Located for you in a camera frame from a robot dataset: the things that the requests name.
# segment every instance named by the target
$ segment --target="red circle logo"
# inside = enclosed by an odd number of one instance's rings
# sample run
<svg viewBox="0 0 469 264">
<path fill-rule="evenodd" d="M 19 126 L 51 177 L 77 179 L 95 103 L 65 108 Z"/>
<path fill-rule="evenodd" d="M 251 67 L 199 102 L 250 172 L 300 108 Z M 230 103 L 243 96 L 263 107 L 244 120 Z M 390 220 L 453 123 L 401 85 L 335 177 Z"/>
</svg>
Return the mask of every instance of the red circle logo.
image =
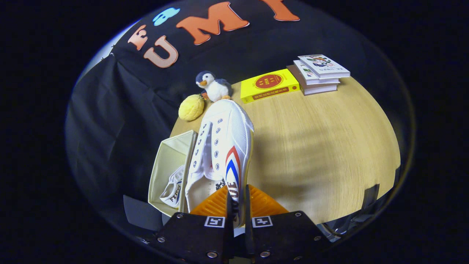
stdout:
<svg viewBox="0 0 469 264">
<path fill-rule="evenodd" d="M 278 74 L 267 74 L 256 80 L 256 87 L 259 89 L 269 89 L 279 85 L 282 82 L 282 76 Z"/>
</svg>

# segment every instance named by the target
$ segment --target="wooden table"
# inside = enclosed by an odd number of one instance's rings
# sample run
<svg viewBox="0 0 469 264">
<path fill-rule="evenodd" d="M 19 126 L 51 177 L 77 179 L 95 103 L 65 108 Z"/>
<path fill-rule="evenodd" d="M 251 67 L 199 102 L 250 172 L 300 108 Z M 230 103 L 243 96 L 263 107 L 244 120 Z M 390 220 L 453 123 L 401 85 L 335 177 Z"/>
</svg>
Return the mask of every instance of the wooden table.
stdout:
<svg viewBox="0 0 469 264">
<path fill-rule="evenodd" d="M 378 198 L 391 189 L 400 165 L 391 123 L 373 97 L 352 77 L 338 90 L 304 96 L 301 91 L 243 104 L 240 85 L 233 100 L 254 124 L 248 184 L 287 210 L 302 210 L 323 223 L 361 209 L 366 189 L 379 184 Z M 206 101 L 205 111 L 212 102 Z M 171 136 L 198 131 L 178 119 Z"/>
</svg>

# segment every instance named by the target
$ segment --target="black metal plate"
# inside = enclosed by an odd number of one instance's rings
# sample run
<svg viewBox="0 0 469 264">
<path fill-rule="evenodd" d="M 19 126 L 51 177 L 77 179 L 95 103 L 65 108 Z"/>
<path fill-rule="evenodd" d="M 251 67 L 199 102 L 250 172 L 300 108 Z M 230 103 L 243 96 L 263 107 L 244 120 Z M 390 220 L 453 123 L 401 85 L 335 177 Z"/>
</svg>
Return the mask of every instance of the black metal plate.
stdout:
<svg viewBox="0 0 469 264">
<path fill-rule="evenodd" d="M 312 263 L 313 256 L 331 246 L 329 240 L 302 211 L 270 216 L 270 223 L 267 218 L 256 218 L 252 224 L 252 237 L 257 264 L 299 261 Z M 264 251 L 268 251 L 266 255 L 269 256 L 261 257 Z"/>
<path fill-rule="evenodd" d="M 189 263 L 222 263 L 223 238 L 226 230 L 205 226 L 207 218 L 207 216 L 175 213 L 150 245 L 173 255 L 176 259 L 185 259 Z M 158 238 L 164 238 L 165 241 L 159 242 Z M 210 251 L 217 253 L 218 256 L 208 257 L 207 253 Z"/>
</svg>

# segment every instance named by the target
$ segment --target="penguin plush toy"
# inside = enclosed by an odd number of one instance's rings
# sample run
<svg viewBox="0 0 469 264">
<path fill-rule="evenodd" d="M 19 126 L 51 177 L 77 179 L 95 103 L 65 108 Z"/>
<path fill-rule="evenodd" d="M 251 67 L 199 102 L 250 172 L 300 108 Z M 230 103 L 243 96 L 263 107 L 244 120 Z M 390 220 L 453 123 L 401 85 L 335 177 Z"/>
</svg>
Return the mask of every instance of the penguin plush toy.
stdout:
<svg viewBox="0 0 469 264">
<path fill-rule="evenodd" d="M 231 99 L 231 84 L 225 79 L 216 79 L 210 71 L 204 70 L 197 74 L 196 84 L 205 90 L 202 92 L 202 96 L 204 98 L 208 97 L 212 102 L 220 99 Z"/>
</svg>

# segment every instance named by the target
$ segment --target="yellow book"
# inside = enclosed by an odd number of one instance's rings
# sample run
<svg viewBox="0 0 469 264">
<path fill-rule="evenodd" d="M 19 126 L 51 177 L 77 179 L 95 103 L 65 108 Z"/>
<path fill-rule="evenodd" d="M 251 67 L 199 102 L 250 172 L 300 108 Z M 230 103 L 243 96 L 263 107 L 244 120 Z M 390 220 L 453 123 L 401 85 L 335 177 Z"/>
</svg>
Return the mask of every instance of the yellow book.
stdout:
<svg viewBox="0 0 469 264">
<path fill-rule="evenodd" d="M 241 101 L 253 102 L 262 98 L 299 91 L 300 85 L 288 69 L 276 70 L 241 82 Z"/>
</svg>

